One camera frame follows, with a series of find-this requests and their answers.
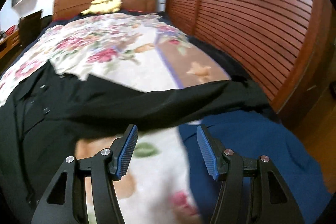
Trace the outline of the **black double-breasted coat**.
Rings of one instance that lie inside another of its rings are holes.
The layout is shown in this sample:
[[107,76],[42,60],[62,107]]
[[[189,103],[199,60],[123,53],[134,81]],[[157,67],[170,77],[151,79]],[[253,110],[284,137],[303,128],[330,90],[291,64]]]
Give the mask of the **black double-breasted coat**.
[[173,127],[244,110],[278,119],[254,81],[215,81],[141,92],[89,75],[57,75],[51,63],[24,79],[1,107],[1,213],[30,223],[37,200],[81,139]]

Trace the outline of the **folded navy blue garment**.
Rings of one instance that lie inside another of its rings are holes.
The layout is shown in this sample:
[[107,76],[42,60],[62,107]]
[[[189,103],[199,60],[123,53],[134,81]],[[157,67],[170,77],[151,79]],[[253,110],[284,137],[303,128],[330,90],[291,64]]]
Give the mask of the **folded navy blue garment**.
[[[203,118],[214,138],[241,156],[267,155],[280,171],[300,208],[305,223],[315,223],[332,195],[323,181],[319,163],[283,125],[256,112],[233,111]],[[208,173],[197,142],[197,126],[178,128],[190,163],[190,188],[204,223],[210,223],[220,183]]]

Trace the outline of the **floral blanket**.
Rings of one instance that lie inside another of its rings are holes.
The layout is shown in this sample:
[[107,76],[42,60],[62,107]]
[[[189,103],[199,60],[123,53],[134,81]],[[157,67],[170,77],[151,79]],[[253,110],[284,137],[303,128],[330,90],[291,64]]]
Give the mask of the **floral blanket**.
[[[19,83],[45,63],[59,77],[74,75],[81,83],[90,75],[142,92],[183,89],[229,74],[205,51],[192,45],[179,29],[157,14],[96,15],[47,28],[1,77],[1,104]],[[172,207],[174,196],[187,206],[195,202],[189,187],[189,162],[178,128],[139,134],[130,168],[114,183],[126,223],[199,223],[181,218]]]

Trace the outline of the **wooden desk with cabinets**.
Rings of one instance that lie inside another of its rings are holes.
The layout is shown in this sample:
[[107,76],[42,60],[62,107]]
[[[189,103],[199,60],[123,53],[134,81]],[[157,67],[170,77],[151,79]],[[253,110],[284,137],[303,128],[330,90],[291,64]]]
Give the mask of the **wooden desk with cabinets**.
[[7,36],[1,41],[0,58],[3,59],[17,46],[22,46],[19,38],[19,29],[15,30],[11,35]]

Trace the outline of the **dark wooden chair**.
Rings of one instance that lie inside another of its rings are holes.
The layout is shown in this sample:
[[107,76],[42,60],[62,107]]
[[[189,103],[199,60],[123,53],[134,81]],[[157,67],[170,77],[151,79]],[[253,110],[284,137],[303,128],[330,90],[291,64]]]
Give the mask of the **dark wooden chair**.
[[23,49],[29,46],[41,33],[42,10],[20,18],[19,41]]

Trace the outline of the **red-brown louvered wardrobe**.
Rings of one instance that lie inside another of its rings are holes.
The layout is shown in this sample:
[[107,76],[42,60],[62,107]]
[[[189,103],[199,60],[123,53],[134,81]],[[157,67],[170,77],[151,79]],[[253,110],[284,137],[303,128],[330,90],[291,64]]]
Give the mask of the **red-brown louvered wardrobe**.
[[239,61],[283,118],[314,103],[313,77],[334,38],[330,0],[167,0],[166,12]]

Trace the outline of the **yellow Pikachu plush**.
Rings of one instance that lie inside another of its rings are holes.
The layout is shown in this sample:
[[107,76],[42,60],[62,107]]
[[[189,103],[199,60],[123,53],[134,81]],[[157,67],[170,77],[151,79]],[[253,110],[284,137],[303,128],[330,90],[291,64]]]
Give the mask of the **yellow Pikachu plush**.
[[86,14],[108,14],[121,10],[122,0],[94,0],[88,9],[80,12],[81,15]]

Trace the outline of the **red basket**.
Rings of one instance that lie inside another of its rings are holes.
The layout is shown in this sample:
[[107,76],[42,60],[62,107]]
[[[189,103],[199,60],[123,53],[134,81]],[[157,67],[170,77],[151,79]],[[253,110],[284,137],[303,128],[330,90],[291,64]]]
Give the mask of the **red basket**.
[[14,33],[14,31],[16,30],[17,26],[16,25],[13,25],[11,26],[7,31],[6,31],[6,35],[7,36],[10,36]]

